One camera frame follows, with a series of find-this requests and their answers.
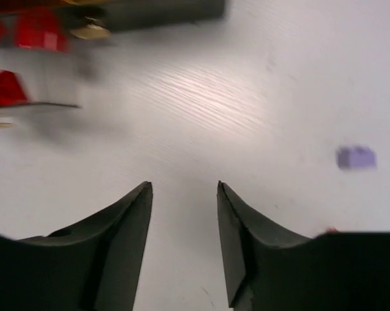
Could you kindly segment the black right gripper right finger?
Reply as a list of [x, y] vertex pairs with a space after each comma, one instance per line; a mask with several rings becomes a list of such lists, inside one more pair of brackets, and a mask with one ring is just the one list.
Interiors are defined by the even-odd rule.
[[390, 310], [390, 233], [294, 233], [226, 183], [217, 212], [233, 310]]

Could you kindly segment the red long lego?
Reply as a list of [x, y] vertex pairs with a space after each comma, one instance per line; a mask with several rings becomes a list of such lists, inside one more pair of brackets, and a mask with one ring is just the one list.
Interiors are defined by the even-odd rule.
[[[14, 16], [14, 45], [24, 49], [67, 52], [67, 37], [55, 10], [65, 1], [0, 1], [0, 18]], [[0, 20], [0, 41], [8, 29]]]

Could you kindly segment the purple square lego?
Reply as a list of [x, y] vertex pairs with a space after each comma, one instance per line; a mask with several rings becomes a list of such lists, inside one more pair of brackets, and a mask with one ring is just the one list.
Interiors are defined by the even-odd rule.
[[376, 168], [376, 154], [366, 146], [341, 146], [336, 150], [336, 163], [342, 170]]

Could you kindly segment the red rounded lego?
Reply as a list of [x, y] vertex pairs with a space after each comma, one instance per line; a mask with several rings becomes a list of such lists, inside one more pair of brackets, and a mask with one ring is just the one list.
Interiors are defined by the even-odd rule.
[[319, 233], [318, 236], [325, 235], [325, 234], [331, 234], [331, 233], [338, 233], [339, 231], [335, 227], [328, 227], [323, 232]]
[[22, 105], [28, 101], [18, 75], [12, 71], [0, 71], [0, 108]]

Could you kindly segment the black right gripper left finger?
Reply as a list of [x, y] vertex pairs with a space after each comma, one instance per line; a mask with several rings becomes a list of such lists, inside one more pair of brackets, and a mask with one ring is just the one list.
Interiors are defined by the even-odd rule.
[[0, 235], [0, 310], [131, 310], [152, 184], [47, 236]]

